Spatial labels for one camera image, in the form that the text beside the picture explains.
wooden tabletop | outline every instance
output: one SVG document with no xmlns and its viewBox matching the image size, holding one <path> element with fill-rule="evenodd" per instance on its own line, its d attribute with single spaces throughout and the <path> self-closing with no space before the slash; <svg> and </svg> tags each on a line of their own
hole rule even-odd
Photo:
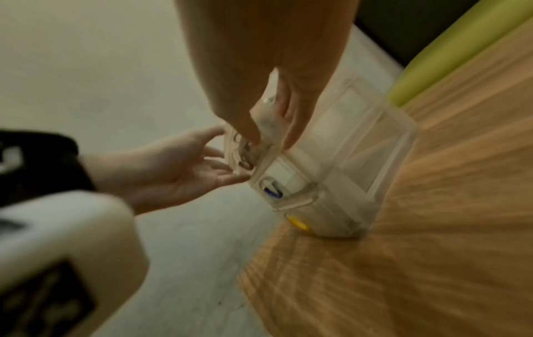
<svg viewBox="0 0 533 337">
<path fill-rule="evenodd" d="M 533 22 L 414 99 L 370 234 L 282 223 L 239 277 L 274 337 L 533 336 Z"/>
</svg>

concrete floor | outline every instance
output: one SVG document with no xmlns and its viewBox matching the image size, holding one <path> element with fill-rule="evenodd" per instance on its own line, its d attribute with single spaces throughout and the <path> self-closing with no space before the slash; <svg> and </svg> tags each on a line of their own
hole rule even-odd
<svg viewBox="0 0 533 337">
<path fill-rule="evenodd" d="M 384 92 L 400 70 L 363 44 L 347 67 Z M 0 102 L 1 127 L 69 134 L 84 153 L 217 122 L 170 0 L 0 2 Z M 267 336 L 235 277 L 277 221 L 247 185 L 139 217 L 149 275 L 94 336 Z"/>
</svg>

black sleeve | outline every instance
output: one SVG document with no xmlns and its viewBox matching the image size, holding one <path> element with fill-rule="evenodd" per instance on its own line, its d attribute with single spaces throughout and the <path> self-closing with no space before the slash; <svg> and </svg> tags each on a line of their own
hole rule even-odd
<svg viewBox="0 0 533 337">
<path fill-rule="evenodd" d="M 71 138 L 0 130 L 0 154 L 0 207 L 68 190 L 94 190 Z"/>
</svg>

yellow object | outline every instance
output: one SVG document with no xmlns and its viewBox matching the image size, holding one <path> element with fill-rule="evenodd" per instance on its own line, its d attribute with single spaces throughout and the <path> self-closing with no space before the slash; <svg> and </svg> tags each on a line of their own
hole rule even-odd
<svg viewBox="0 0 533 337">
<path fill-rule="evenodd" d="M 287 220 L 290 221 L 290 223 L 292 223 L 293 225 L 295 225 L 301 230 L 311 230 L 306 224 L 304 224 L 303 222 L 301 222 L 295 217 L 287 216 Z"/>
<path fill-rule="evenodd" d="M 481 0 L 420 52 L 389 91 L 401 107 L 533 17 L 533 0 Z"/>
</svg>

clear plastic box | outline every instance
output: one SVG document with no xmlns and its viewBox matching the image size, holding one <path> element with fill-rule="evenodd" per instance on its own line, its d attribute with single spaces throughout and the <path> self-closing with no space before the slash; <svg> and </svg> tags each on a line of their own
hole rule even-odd
<svg viewBox="0 0 533 337">
<path fill-rule="evenodd" d="M 325 237 L 357 237 L 374 221 L 416 124 L 362 78 L 320 97 L 305 133 L 282 152 L 289 123 L 274 114 L 275 98 L 251 110 L 262 133 L 252 145 L 228 127 L 229 165 L 252 175 L 250 185 L 297 228 Z"/>
</svg>

